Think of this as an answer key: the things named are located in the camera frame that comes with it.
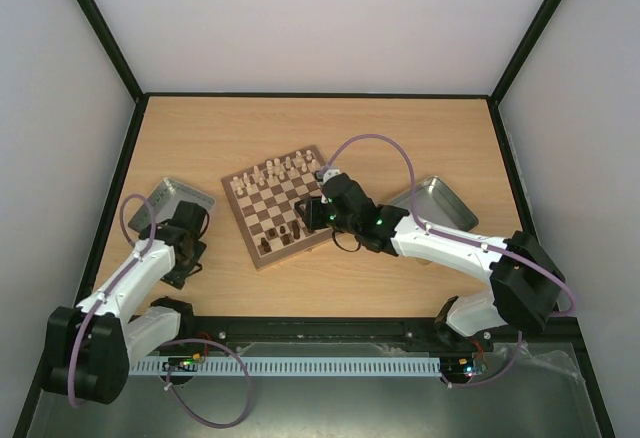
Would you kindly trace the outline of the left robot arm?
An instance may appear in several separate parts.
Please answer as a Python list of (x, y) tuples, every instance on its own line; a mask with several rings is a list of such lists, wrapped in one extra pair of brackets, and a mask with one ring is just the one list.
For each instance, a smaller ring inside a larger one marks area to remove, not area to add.
[(202, 269), (202, 240), (210, 215), (189, 201), (173, 215), (149, 224), (129, 243), (130, 255), (91, 295), (74, 307), (58, 307), (47, 321), (43, 390), (80, 401), (112, 403), (123, 390), (131, 366), (163, 343), (195, 332), (191, 304), (169, 297), (134, 313), (160, 281), (182, 287)]

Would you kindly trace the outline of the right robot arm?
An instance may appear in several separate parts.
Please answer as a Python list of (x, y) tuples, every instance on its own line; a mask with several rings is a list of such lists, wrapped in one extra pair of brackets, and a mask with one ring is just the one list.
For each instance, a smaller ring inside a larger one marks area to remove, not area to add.
[(309, 230), (350, 234), (371, 252), (427, 260), (486, 284), (483, 292), (443, 305), (434, 320), (443, 347), (458, 349), (471, 336), (501, 326), (539, 334), (554, 316), (565, 279), (533, 236), (517, 231), (487, 237), (415, 218), (407, 209), (374, 203), (337, 169), (319, 184), (319, 195), (294, 205)]

